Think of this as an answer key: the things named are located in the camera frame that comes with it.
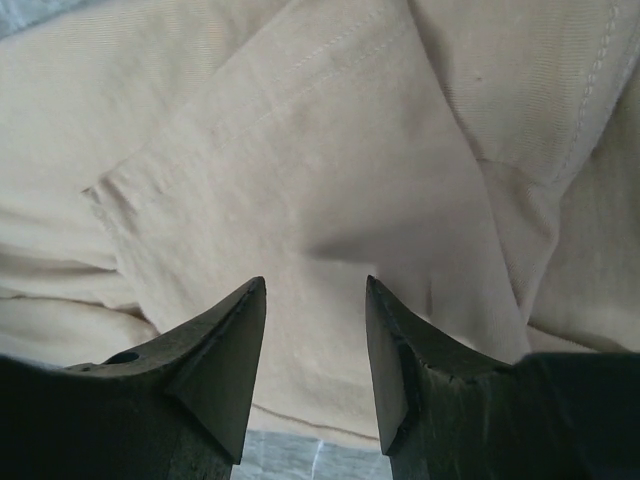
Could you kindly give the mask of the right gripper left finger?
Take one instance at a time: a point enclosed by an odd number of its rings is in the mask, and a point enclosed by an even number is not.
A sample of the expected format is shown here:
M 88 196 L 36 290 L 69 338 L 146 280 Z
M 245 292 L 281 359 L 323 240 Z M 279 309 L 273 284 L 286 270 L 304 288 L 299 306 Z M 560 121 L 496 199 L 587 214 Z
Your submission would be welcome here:
M 266 319 L 256 277 L 101 364 L 1 359 L 5 479 L 227 479 L 242 457 Z

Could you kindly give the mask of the beige t-shirt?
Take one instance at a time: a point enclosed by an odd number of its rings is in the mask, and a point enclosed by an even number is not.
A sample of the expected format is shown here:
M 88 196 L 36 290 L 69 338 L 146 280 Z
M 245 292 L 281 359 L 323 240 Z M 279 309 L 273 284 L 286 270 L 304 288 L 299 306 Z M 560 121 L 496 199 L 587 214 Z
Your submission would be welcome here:
M 639 346 L 635 1 L 103 1 L 1 43 L 1 350 L 267 284 L 251 424 L 378 441 L 364 290 L 504 362 Z

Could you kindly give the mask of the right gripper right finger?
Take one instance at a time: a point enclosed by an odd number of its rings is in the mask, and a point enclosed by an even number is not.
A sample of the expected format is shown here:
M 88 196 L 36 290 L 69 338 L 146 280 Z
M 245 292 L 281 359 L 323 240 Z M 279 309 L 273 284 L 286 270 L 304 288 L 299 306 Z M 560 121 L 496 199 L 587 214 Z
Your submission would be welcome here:
M 366 285 L 380 446 L 397 479 L 635 479 L 639 357 L 539 353 L 508 365 Z

